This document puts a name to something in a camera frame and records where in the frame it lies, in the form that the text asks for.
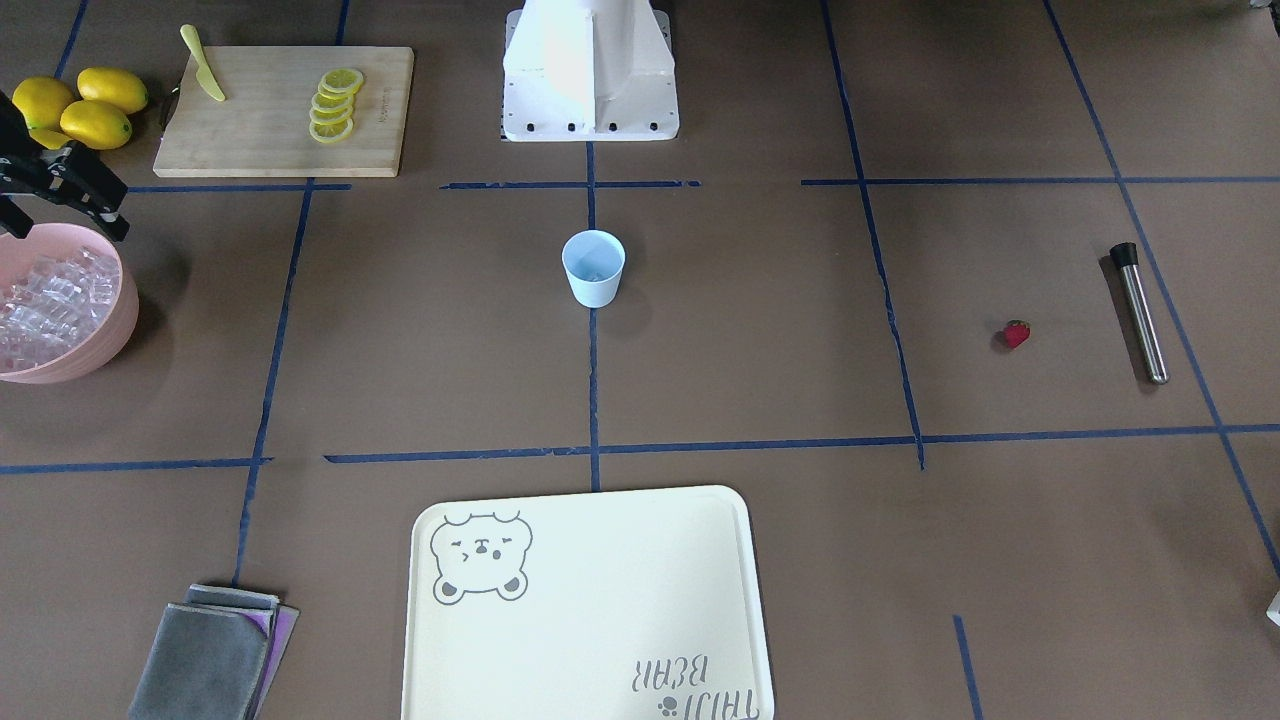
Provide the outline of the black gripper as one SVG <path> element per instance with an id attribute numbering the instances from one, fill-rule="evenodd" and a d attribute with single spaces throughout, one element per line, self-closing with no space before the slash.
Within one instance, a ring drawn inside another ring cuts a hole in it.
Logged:
<path id="1" fill-rule="evenodd" d="M 82 142 L 46 149 L 31 138 L 17 105 L 1 96 L 3 232 L 20 240 L 29 234 L 32 218 L 12 200 L 29 195 L 84 214 L 111 242 L 120 243 L 131 228 L 120 214 L 127 193 L 120 177 Z"/>

